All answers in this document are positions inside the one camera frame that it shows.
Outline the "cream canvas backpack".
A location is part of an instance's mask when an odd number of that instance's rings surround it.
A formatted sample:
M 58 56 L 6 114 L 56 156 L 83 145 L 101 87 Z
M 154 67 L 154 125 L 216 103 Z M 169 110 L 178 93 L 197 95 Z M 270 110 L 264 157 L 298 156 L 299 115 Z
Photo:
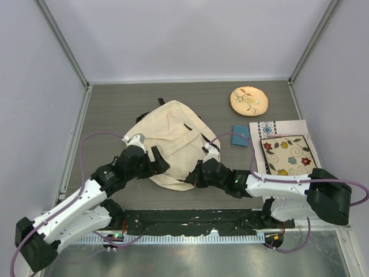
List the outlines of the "cream canvas backpack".
M 185 182 L 199 160 L 204 159 L 203 147 L 216 138 L 214 132 L 188 106 L 172 100 L 162 104 L 140 119 L 127 133 L 145 137 L 144 147 L 154 160 L 151 148 L 156 146 L 170 168 L 150 177 L 156 185 L 176 191 L 194 188 Z

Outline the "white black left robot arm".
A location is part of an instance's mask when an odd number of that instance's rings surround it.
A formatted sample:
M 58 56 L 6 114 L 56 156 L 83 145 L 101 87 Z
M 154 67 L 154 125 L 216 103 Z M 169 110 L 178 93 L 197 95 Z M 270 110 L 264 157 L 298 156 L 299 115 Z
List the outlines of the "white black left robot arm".
M 151 151 L 153 160 L 141 147 L 128 146 L 59 205 L 33 220 L 20 219 L 16 224 L 16 253 L 22 255 L 33 272 L 38 272 L 48 267 L 78 235 L 120 228 L 125 213 L 110 197 L 132 179 L 149 178 L 170 168 L 156 146 Z

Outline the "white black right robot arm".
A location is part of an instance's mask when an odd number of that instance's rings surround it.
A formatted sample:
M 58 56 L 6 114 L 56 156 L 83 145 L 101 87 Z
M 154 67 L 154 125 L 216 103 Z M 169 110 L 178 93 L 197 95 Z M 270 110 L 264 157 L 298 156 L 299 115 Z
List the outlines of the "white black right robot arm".
M 338 226 L 349 223 L 352 189 L 324 182 L 330 174 L 314 169 L 300 176 L 272 176 L 249 170 L 231 170 L 216 159 L 199 160 L 185 181 L 197 188 L 214 186 L 234 198 L 264 197 L 261 223 L 268 228 L 300 218 L 320 218 Z

